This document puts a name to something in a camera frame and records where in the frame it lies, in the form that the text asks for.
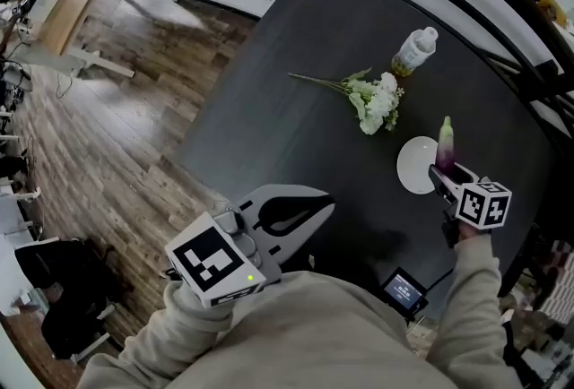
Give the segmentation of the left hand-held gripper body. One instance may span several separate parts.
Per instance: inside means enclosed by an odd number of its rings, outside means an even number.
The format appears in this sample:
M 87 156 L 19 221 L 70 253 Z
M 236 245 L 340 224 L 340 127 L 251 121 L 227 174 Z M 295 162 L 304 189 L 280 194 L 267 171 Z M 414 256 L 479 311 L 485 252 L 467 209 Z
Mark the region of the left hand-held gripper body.
M 176 274 L 200 305 L 215 308 L 257 294 L 280 280 L 281 247 L 248 231 L 233 208 L 201 214 L 166 246 Z

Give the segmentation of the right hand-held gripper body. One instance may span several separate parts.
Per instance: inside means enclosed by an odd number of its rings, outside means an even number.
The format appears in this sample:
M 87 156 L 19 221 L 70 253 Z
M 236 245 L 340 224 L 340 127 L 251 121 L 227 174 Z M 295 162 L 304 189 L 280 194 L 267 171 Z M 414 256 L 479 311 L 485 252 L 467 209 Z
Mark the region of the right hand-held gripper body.
M 442 230 L 453 248 L 459 239 L 460 222 L 479 232 L 490 232 L 504 226 L 509 212 L 512 192 L 498 182 L 478 182 L 460 185 L 456 202 L 448 202 Z

